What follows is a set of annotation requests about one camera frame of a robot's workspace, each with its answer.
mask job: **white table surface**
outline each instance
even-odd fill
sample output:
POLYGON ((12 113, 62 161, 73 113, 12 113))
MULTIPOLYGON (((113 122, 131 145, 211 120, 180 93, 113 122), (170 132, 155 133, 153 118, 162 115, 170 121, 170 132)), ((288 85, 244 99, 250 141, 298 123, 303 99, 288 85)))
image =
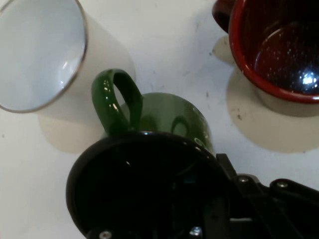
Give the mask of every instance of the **white table surface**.
MULTIPOLYGON (((127 47, 141 92, 191 101, 209 122, 215 151, 227 153, 237 172, 265 185, 289 178, 319 189, 319 119, 285 117, 253 103, 226 33, 211 16, 214 0, 80 2, 127 47)), ((79 154, 101 133, 99 125, 0 111, 1 239, 83 238, 67 211, 65 185, 79 154)))

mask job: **red mug rim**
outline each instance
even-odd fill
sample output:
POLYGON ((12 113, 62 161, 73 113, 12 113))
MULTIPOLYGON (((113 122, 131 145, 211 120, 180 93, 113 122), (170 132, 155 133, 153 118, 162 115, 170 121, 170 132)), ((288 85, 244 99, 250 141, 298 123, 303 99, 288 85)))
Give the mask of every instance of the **red mug rim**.
POLYGON ((240 70, 256 87, 277 98, 304 104, 319 104, 319 95, 294 93, 271 84, 252 69, 240 48, 240 24, 246 0, 237 0, 229 23, 229 42, 234 59, 240 70))

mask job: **bolt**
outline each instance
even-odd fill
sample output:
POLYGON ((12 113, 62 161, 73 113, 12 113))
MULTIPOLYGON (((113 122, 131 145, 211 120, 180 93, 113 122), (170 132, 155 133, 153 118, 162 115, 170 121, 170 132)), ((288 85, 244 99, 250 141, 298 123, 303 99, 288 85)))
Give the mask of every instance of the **bolt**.
POLYGON ((278 182, 277 186, 280 187, 280 188, 287 188, 288 184, 286 182, 278 182))
POLYGON ((241 176, 238 178, 239 182, 241 183, 247 183, 249 181, 249 179, 245 176, 241 176))
POLYGON ((109 231, 101 232, 99 238, 100 239, 111 239, 112 238, 112 233, 109 232, 109 231))
POLYGON ((201 238, 202 236, 201 227, 193 227, 190 230, 189 235, 191 236, 191 238, 201 238))

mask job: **mug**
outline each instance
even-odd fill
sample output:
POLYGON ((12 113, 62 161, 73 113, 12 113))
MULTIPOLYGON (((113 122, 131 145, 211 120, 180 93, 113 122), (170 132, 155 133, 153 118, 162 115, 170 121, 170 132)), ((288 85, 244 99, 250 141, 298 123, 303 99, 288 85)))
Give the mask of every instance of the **mug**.
POLYGON ((98 123, 96 74, 121 67, 135 77, 127 50, 78 0, 10 0, 0 35, 0 108, 9 112, 98 123))
POLYGON ((101 72, 92 84, 92 100, 109 136, 128 131, 168 132, 213 151, 208 123, 193 104, 166 93, 141 95, 132 78, 123 70, 101 72), (122 106, 114 94, 114 86, 124 98, 122 106))
POLYGON ((313 0, 218 0, 213 7, 238 67, 279 113, 319 114, 318 7, 313 0))
POLYGON ((226 179, 216 158, 191 140, 128 132, 104 138, 80 155, 67 179, 66 203, 88 239, 105 231, 112 238, 154 238, 154 233, 188 238, 185 229, 192 227, 205 230, 216 222, 227 227, 226 179), (176 236, 181 231, 185 237, 176 236))

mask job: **white enamel mug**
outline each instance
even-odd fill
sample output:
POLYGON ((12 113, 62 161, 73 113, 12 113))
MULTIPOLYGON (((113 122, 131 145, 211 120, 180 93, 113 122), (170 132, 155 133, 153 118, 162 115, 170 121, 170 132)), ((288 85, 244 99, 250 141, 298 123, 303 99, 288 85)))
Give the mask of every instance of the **white enamel mug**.
POLYGON ((99 122, 91 84, 110 68, 135 79, 127 50, 78 0, 10 0, 0 10, 0 108, 99 122))

